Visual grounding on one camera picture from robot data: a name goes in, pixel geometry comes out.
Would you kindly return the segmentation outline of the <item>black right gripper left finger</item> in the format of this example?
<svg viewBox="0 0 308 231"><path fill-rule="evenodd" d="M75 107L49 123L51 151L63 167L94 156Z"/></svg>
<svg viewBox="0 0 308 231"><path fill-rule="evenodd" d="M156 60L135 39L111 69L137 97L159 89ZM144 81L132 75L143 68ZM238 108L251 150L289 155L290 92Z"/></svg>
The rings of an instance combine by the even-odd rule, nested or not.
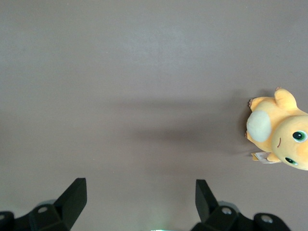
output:
<svg viewBox="0 0 308 231"><path fill-rule="evenodd" d="M86 205L86 179L77 178L52 204L44 203L15 218L1 211L2 231L69 231Z"/></svg>

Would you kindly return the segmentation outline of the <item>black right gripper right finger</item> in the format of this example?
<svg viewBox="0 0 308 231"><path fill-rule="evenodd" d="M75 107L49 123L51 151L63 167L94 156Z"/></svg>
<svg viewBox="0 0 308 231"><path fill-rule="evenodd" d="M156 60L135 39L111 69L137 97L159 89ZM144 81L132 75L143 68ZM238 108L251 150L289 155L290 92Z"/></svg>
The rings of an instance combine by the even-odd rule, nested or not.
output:
<svg viewBox="0 0 308 231"><path fill-rule="evenodd" d="M289 231L278 216L257 213L245 217L228 203L219 203L205 180L196 180L195 205L200 218L193 231Z"/></svg>

